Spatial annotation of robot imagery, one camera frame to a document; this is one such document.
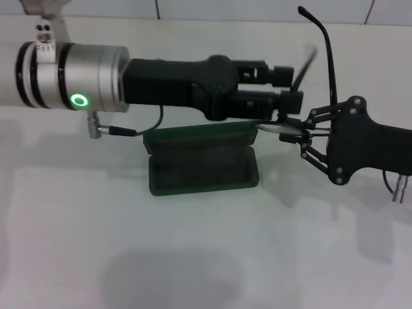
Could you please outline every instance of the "dark green plastic case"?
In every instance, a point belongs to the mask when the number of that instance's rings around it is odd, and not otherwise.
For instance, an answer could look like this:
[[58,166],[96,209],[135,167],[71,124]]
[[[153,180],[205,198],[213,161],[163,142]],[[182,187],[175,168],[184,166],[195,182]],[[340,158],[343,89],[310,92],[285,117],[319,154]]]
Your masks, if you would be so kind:
[[155,196],[255,187],[253,122],[157,129],[144,135]]

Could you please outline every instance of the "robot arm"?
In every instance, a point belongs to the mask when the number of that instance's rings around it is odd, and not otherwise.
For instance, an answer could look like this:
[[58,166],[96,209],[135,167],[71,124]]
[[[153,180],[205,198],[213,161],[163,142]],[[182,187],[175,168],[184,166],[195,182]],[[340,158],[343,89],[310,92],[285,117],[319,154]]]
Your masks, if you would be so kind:
[[[294,69],[271,69],[263,61],[232,61],[215,55],[200,62],[130,59],[125,47],[93,46],[68,42],[60,10],[63,1],[22,0],[28,14],[40,15],[35,42],[0,44],[0,104],[31,108],[88,111],[91,137],[102,133],[136,136],[136,131],[101,126],[97,111],[126,112],[130,104],[186,106],[199,109],[209,120],[228,117],[256,119],[260,129],[280,133],[280,141],[301,146],[301,157],[329,179],[344,185],[359,169],[372,167],[400,175],[394,200],[402,201],[407,177],[412,131],[375,123],[366,101],[352,97],[338,103],[332,48],[324,26],[303,7],[299,13],[322,31],[328,52],[330,105],[313,109],[301,121],[303,93],[298,87],[312,63],[311,55],[292,83]],[[280,94],[238,90],[239,84],[287,87]],[[277,110],[278,120],[270,121]],[[331,122],[327,133],[316,125]],[[311,146],[315,136],[327,136],[326,154]]]

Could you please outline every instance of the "green led ring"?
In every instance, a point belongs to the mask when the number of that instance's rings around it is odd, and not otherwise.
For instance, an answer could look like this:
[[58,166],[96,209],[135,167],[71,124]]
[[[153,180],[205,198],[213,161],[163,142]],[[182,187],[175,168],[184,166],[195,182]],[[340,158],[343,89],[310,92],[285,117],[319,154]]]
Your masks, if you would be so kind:
[[70,100],[71,100],[71,103],[73,103],[74,105],[80,106],[81,108],[89,105],[89,100],[84,95],[79,95],[79,94],[72,95]]

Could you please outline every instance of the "black cable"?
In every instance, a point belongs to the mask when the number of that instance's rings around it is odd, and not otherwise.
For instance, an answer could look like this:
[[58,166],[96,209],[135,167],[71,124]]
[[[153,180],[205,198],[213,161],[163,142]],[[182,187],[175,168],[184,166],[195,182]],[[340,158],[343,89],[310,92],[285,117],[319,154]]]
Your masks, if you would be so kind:
[[329,136],[329,133],[314,133],[311,134],[310,137],[321,137],[321,136]]
[[109,126],[109,127],[107,127],[109,129],[109,135],[134,137],[134,136],[140,136],[140,135],[144,135],[146,133],[150,133],[150,132],[154,131],[155,129],[158,128],[158,126],[160,126],[160,124],[163,121],[163,115],[164,115],[163,105],[159,105],[159,107],[160,107],[159,120],[157,120],[157,123],[153,127],[150,127],[149,129],[146,129],[146,130],[143,130],[143,131],[136,131],[136,130],[133,130],[133,129],[127,129],[125,127]]
[[393,190],[392,190],[391,186],[388,183],[388,179],[386,178],[386,171],[382,171],[382,175],[384,177],[384,183],[385,183],[386,188],[388,188],[389,192],[391,194],[393,194]]
[[140,136],[140,135],[149,133],[149,132],[154,131],[155,129],[157,129],[158,126],[160,126],[160,124],[163,121],[163,105],[159,105],[159,108],[160,108],[160,116],[159,116],[159,120],[157,120],[157,123],[153,127],[150,127],[149,129],[146,129],[146,130],[143,130],[143,131],[140,131],[140,132],[136,132],[135,136]]

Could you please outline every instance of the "white table surface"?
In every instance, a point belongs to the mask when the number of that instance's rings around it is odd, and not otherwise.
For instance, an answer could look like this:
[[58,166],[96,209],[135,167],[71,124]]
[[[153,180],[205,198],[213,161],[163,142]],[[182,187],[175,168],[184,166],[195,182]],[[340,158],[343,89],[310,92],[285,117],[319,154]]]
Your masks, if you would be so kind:
[[[302,116],[328,104],[311,24],[70,18],[68,27],[75,42],[169,60],[221,53],[297,68],[315,44]],[[32,40],[32,28],[33,18],[0,17],[0,40]],[[340,101],[362,95],[374,120],[412,129],[412,28],[327,28]],[[132,106],[102,121],[144,129],[157,117],[157,107]],[[165,108],[162,127],[205,123],[199,111]],[[256,188],[154,197],[140,139],[90,140],[80,112],[2,108],[0,308],[411,308],[412,192],[391,203],[374,170],[335,186],[269,133],[254,149]]]

